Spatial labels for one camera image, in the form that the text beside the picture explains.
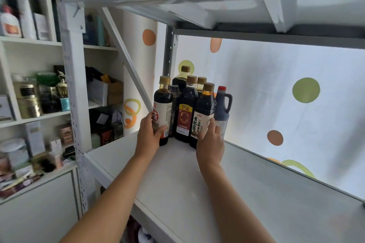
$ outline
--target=brown dot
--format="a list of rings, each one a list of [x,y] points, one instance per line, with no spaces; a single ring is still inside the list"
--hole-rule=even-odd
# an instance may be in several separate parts
[[[221,47],[222,39],[221,38],[211,38],[210,39],[210,52],[217,53]]]
[[[267,133],[267,139],[272,145],[280,146],[284,142],[284,138],[279,131],[271,130]]]
[[[142,39],[145,45],[152,46],[156,42],[156,34],[150,29],[145,29],[142,34]]]

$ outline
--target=green dot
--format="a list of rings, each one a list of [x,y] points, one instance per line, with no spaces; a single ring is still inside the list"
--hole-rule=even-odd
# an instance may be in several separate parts
[[[293,86],[293,96],[302,103],[310,103],[317,99],[320,92],[318,82],[313,78],[298,80]]]

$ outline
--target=person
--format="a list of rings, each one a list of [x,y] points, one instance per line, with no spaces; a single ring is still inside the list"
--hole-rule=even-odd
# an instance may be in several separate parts
[[[153,132],[152,113],[142,119],[134,156],[98,202],[84,214],[60,243],[120,242],[139,183],[159,148],[159,139],[165,129],[166,127],[161,127]],[[220,132],[220,127],[216,127],[214,119],[211,119],[206,134],[199,135],[196,158],[208,186],[222,241],[275,243],[270,233],[233,188],[220,166],[225,148]]]

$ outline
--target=brown bottle cap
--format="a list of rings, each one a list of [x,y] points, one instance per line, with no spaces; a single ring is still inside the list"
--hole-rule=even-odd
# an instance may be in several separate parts
[[[171,78],[169,76],[160,76],[160,84],[169,85]]]
[[[204,83],[203,90],[204,91],[211,91],[211,92],[213,92],[214,91],[214,84],[212,84],[212,83]]]
[[[190,66],[182,65],[181,66],[181,72],[190,72]]]
[[[188,78],[186,79],[187,84],[196,84],[196,80],[198,78],[196,76],[188,75]]]
[[[199,85],[204,85],[204,83],[207,82],[207,78],[205,77],[198,77],[198,84]]]

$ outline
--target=yellow label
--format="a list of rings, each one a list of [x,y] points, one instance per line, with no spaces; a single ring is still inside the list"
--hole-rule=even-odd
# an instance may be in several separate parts
[[[193,107],[190,107],[185,104],[180,104],[179,109],[181,109],[183,111],[193,112]]]

